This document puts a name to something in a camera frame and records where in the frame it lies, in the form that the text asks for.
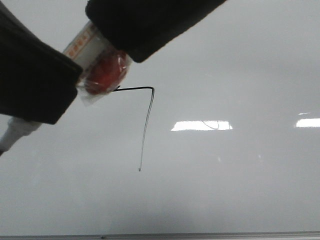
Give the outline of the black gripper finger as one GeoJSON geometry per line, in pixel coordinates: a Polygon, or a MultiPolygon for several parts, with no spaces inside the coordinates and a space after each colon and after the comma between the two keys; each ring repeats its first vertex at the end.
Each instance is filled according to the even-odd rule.
{"type": "Polygon", "coordinates": [[[83,69],[0,5],[0,112],[54,125],[76,98],[83,69]]]}
{"type": "Polygon", "coordinates": [[[142,63],[223,3],[222,0],[89,0],[85,14],[116,49],[142,63]]]}

